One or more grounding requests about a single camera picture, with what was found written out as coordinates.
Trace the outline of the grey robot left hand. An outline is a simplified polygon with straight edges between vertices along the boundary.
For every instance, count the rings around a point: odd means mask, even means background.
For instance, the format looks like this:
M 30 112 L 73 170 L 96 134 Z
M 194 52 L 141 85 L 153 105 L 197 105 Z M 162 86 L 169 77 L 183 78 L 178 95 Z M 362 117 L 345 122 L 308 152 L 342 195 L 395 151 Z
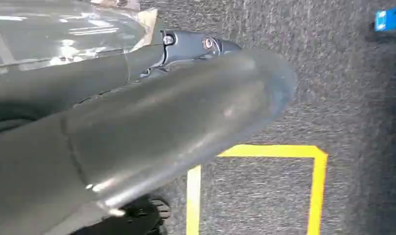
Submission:
M 134 0 L 0 0 L 0 235 L 164 235 L 150 193 L 278 117 L 269 50 Z

